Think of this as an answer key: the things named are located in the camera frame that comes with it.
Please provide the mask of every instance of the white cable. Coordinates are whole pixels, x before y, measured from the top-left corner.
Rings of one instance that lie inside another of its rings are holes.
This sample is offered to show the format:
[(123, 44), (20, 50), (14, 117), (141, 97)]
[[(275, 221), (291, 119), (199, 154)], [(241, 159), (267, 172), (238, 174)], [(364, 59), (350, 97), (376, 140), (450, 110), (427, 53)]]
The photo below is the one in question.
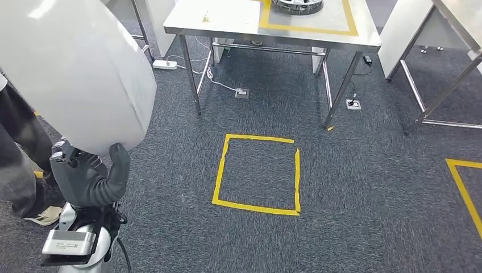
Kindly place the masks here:
[(218, 84), (218, 85), (220, 85), (220, 86), (222, 86), (222, 87), (225, 87), (225, 88), (227, 88), (227, 89), (229, 89), (229, 90), (237, 91), (237, 89), (234, 89), (234, 88), (231, 88), (231, 87), (229, 87), (229, 86), (226, 86), (226, 85), (224, 85), (224, 84), (222, 84), (222, 83), (220, 83), (220, 82), (213, 81), (214, 75), (213, 75), (210, 67), (207, 68), (206, 75), (207, 75), (207, 77), (209, 78), (209, 80), (211, 80), (211, 82), (212, 82), (213, 84)]
[[(177, 67), (187, 69), (187, 68), (183, 67), (182, 65), (177, 65)], [(202, 74), (202, 72), (197, 72), (197, 71), (194, 71), (194, 70), (193, 70), (193, 73), (198, 74), (198, 75)]]
[[(207, 47), (207, 46), (205, 46), (203, 43), (201, 43), (201, 42), (197, 39), (197, 36), (195, 36), (195, 38), (196, 38), (196, 41), (197, 41), (200, 45), (202, 45), (204, 48), (206, 48), (206, 49), (209, 50), (209, 51), (211, 50), (209, 47)], [(184, 60), (184, 58), (181, 57), (181, 56), (178, 56), (178, 55), (170, 55), (170, 56), (168, 56), (168, 57), (166, 58), (166, 61), (169, 60), (170, 57), (177, 57), (177, 58), (181, 58), (181, 59)], [(195, 63), (195, 62), (197, 62), (197, 61), (205, 61), (205, 60), (207, 60), (207, 57), (204, 58), (204, 59), (201, 59), (201, 60), (190, 60), (190, 61), (193, 62), (193, 63)], [(177, 65), (177, 67), (183, 68), (183, 69), (187, 69), (187, 68), (183, 67), (182, 65)], [(202, 74), (202, 72), (197, 72), (197, 71), (194, 71), (194, 70), (193, 70), (193, 73), (194, 73), (194, 74), (198, 74), (198, 75), (201, 75), (201, 74)], [(220, 82), (214, 81), (214, 80), (213, 80), (214, 75), (213, 75), (213, 72), (211, 71), (211, 68), (210, 68), (210, 67), (207, 68), (206, 75), (207, 75), (207, 77), (209, 78), (209, 80), (211, 80), (211, 82), (212, 82), (213, 84), (218, 84), (218, 85), (220, 85), (220, 86), (222, 86), (222, 87), (224, 87), (224, 88), (227, 88), (227, 89), (229, 89), (229, 90), (232, 90), (232, 91), (237, 91), (237, 90), (238, 90), (238, 89), (231, 88), (231, 87), (229, 87), (229, 86), (227, 86), (227, 85), (224, 85), (224, 84), (222, 84), (222, 83), (220, 83)]]
[(203, 46), (204, 48), (206, 48), (207, 50), (211, 50), (209, 47), (207, 47), (207, 46), (205, 46), (203, 43), (199, 42), (199, 40), (197, 39), (197, 36), (195, 36), (195, 37), (196, 37), (196, 41), (197, 41), (200, 45), (202, 45), (202, 46)]
[[(181, 57), (181, 56), (178, 56), (178, 55), (169, 55), (169, 56), (167, 56), (166, 61), (168, 61), (170, 57), (176, 57), (176, 58), (180, 58), (180, 59), (184, 60), (184, 57)], [(190, 61), (191, 61), (191, 63), (195, 63), (197, 61), (205, 61), (205, 60), (207, 60), (207, 57), (204, 58), (204, 59), (201, 59), (201, 60), (190, 60)]]

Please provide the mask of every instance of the power strip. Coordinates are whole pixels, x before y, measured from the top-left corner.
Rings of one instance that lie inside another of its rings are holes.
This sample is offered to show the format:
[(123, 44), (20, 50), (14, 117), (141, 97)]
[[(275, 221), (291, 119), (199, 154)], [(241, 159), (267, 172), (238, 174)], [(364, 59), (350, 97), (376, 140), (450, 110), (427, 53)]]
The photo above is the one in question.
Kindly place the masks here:
[(176, 61), (164, 61), (164, 60), (155, 60), (152, 64), (152, 67), (157, 69), (166, 69), (166, 70), (176, 70), (177, 69), (177, 62)]

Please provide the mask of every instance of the gray pants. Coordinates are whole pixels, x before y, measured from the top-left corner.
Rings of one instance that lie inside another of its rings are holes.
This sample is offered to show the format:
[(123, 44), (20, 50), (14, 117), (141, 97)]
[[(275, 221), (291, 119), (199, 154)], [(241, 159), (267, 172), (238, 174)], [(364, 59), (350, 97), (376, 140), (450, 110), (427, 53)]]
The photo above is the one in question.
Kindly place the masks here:
[(45, 209), (42, 184), (36, 182), (30, 162), (15, 143), (49, 174), (52, 142), (32, 109), (11, 85), (0, 90), (0, 200), (13, 213), (32, 217)]

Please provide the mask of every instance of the table top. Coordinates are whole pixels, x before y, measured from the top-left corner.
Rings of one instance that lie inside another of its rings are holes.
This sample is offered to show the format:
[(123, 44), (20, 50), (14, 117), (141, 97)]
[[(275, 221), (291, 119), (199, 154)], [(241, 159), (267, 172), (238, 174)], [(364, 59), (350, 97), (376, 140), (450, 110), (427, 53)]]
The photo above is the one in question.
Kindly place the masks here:
[(282, 13), (271, 0), (181, 0), (164, 22), (169, 34), (257, 40), (377, 52), (381, 40), (365, 0), (325, 0), (311, 15)]
[(482, 48), (481, 0), (432, 0), (472, 50)]

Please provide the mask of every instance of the metal bowl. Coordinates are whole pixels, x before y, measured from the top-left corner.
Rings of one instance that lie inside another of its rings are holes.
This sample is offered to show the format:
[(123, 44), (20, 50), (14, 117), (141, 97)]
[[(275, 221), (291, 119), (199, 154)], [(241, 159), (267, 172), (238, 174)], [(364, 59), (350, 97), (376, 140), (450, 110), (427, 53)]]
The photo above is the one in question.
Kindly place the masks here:
[(281, 12), (291, 15), (309, 15), (323, 8), (324, 0), (272, 0)]

